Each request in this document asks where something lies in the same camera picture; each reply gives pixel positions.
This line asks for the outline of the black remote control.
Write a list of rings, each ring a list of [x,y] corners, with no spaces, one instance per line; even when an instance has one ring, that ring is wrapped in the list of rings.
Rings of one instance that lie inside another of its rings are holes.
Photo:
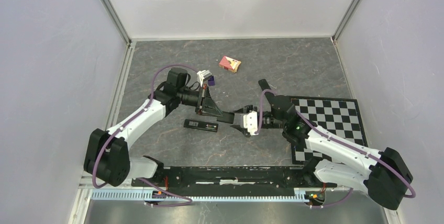
[[[262,89],[262,91],[272,92],[272,89],[266,79],[259,80],[258,84],[259,84],[260,88]]]
[[[184,128],[209,131],[209,132],[217,132],[218,124],[206,121],[199,121],[194,119],[186,119],[183,124]]]

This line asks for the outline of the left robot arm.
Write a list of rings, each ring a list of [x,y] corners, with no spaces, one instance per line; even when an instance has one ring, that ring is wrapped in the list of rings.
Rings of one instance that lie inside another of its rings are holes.
[[[166,66],[167,78],[151,93],[143,104],[120,123],[106,129],[95,129],[89,137],[84,171],[92,176],[92,185],[119,186],[127,178],[144,178],[150,185],[164,181],[164,171],[153,158],[131,158],[129,150],[152,126],[163,120],[179,105],[191,106],[202,116],[221,117],[223,111],[211,98],[209,70],[196,70],[197,88],[191,88],[189,67],[184,64]]]

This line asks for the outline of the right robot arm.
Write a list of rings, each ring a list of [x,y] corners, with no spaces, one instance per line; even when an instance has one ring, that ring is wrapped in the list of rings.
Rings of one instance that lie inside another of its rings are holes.
[[[264,91],[260,105],[235,110],[241,114],[237,125],[244,135],[256,136],[262,129],[282,129],[282,136],[295,147],[310,149],[333,160],[314,158],[302,178],[306,185],[333,183],[361,191],[380,206],[397,210],[404,198],[415,198],[413,176],[401,155],[356,144],[309,120],[283,95]]]

